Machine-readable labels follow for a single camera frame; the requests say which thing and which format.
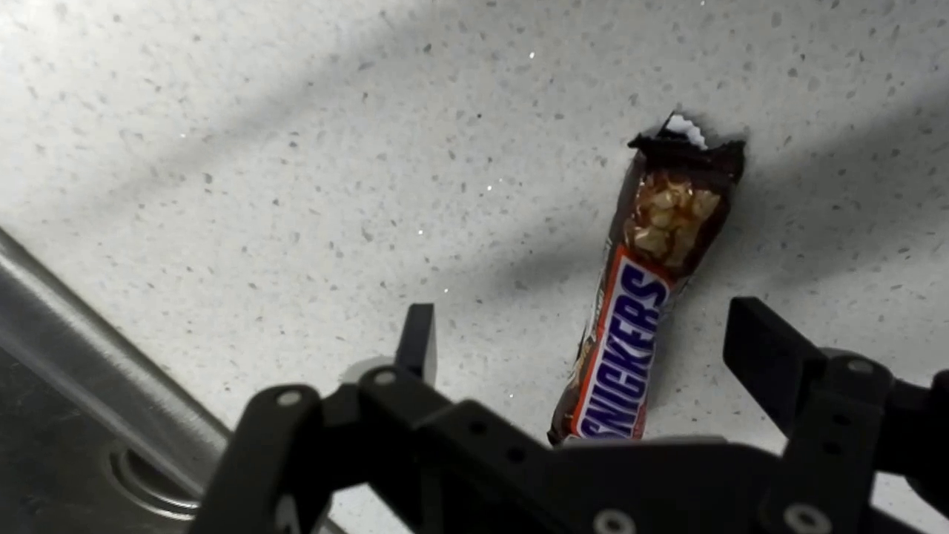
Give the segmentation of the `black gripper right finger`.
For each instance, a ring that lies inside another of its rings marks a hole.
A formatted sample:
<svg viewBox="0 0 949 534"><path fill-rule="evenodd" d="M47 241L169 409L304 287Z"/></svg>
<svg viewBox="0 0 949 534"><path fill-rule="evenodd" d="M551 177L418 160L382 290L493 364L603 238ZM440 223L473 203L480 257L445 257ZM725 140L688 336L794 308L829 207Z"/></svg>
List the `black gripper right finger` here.
<svg viewBox="0 0 949 534"><path fill-rule="evenodd" d="M946 369L907 384L869 357L818 346L757 296L731 302L725 364L786 435L760 504L772 534L922 534L873 504L879 475L949 516Z"/></svg>

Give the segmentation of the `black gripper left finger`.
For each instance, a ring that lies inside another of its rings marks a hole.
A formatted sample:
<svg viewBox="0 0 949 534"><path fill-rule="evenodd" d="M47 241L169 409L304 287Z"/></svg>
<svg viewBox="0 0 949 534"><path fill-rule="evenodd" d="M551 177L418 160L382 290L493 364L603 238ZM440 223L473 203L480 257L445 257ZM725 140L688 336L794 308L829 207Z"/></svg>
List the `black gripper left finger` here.
<svg viewBox="0 0 949 534"><path fill-rule="evenodd" d="M320 394L307 384L250 398L191 534L318 534L339 493L369 487L413 534L551 534L523 468L542 449L425 376L433 308L407 312L397 352Z"/></svg>

